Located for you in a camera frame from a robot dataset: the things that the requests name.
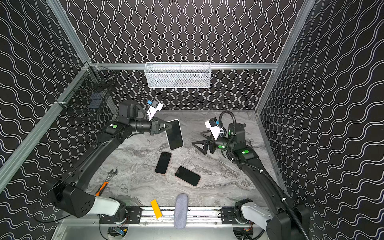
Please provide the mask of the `black phone taken from case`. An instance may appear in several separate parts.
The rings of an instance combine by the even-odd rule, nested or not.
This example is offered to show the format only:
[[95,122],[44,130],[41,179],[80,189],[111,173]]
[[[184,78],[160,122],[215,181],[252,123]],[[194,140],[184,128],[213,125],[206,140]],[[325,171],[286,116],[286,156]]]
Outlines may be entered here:
[[167,140],[169,144],[169,148],[171,150],[175,150],[184,146],[180,121],[175,119],[168,121],[172,127],[166,130]]

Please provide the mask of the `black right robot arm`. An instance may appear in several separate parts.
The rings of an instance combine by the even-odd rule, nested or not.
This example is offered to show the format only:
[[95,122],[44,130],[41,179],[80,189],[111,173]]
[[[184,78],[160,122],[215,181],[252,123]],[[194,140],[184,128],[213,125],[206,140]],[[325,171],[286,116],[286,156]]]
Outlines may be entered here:
[[218,118],[205,121],[205,126],[210,135],[202,132],[204,140],[192,145],[204,155],[220,150],[249,177],[268,207],[264,210],[251,200],[239,201],[234,207],[235,219],[256,224],[270,240],[308,240],[309,210],[295,204],[268,173],[246,141],[246,124],[238,123],[232,112],[223,111]]

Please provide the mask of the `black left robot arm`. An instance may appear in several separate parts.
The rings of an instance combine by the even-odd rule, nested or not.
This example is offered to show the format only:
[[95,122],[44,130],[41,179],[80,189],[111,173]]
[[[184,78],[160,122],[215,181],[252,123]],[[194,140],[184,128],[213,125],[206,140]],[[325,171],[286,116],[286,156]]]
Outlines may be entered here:
[[74,167],[63,177],[47,183],[47,197],[54,207],[77,218],[97,214],[112,217],[117,223],[123,222],[127,217],[124,202],[88,194],[85,189],[99,167],[126,139],[143,133],[153,136],[172,128],[155,116],[163,106],[156,101],[148,101],[146,108],[135,101],[121,102],[115,120],[102,128],[96,142]]

